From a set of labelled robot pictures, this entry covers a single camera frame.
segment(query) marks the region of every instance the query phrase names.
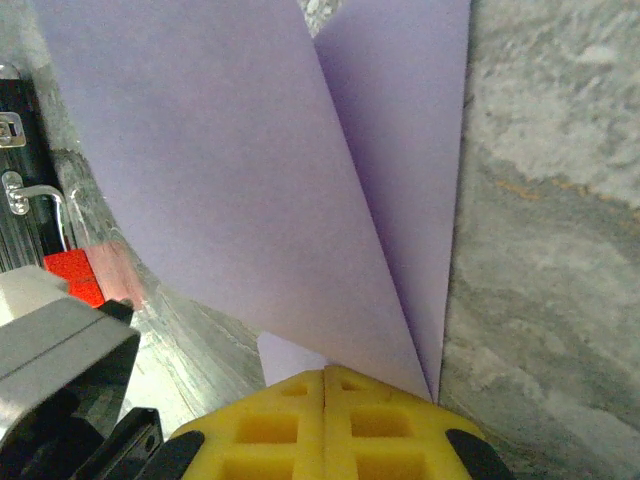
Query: metal handle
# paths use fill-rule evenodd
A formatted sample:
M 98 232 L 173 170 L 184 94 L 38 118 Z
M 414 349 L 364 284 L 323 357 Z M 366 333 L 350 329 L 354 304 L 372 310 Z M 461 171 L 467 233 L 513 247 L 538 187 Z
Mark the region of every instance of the metal handle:
M 51 197 L 56 204 L 56 225 L 62 249 L 67 252 L 75 248 L 75 238 L 71 230 L 69 211 L 62 192 L 51 185 L 25 187 L 18 172 L 11 170 L 2 175 L 2 186 L 14 215 L 26 215 L 29 212 L 29 199 L 41 195 Z

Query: yellow plastic object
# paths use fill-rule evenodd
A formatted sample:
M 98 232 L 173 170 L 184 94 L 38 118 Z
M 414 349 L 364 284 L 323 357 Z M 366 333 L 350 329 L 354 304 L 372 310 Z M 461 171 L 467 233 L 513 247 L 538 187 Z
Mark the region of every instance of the yellow plastic object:
M 343 367 L 301 373 L 181 427 L 184 480 L 469 479 L 445 432 L 471 422 Z

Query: black case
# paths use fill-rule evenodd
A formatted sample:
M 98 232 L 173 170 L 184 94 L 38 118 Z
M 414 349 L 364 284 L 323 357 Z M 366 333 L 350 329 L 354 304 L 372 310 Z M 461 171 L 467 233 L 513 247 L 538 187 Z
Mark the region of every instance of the black case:
M 59 188 L 34 107 L 35 95 L 24 80 L 0 79 L 0 112 L 20 115 L 27 139 L 24 147 L 0 148 L 0 176 L 13 170 L 22 176 L 25 187 Z M 45 255 L 62 251 L 53 202 L 44 196 L 31 198 L 30 211 L 15 215 L 0 188 L 0 272 L 42 265 Z

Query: red block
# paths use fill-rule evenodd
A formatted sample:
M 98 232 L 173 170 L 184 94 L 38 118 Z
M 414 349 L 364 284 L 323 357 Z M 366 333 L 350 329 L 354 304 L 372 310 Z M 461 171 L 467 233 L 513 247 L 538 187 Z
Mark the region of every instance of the red block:
M 70 295 L 94 308 L 104 303 L 104 296 L 84 250 L 47 255 L 44 258 L 44 266 L 47 271 L 69 282 Z

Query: gray stone floor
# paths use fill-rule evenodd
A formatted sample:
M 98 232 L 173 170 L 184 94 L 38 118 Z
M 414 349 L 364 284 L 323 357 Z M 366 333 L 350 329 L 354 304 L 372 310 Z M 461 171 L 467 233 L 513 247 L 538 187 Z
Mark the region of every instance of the gray stone floor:
M 0 4 L 0 39 L 39 92 L 81 244 L 124 242 L 77 152 L 24 2 Z M 315 32 L 338 2 L 300 3 Z M 631 478 L 640 473 L 640 3 L 476 0 L 468 77 L 441 402 L 478 422 L 518 478 Z M 145 300 L 127 406 L 159 407 L 170 432 L 260 388 L 254 334 L 131 258 Z

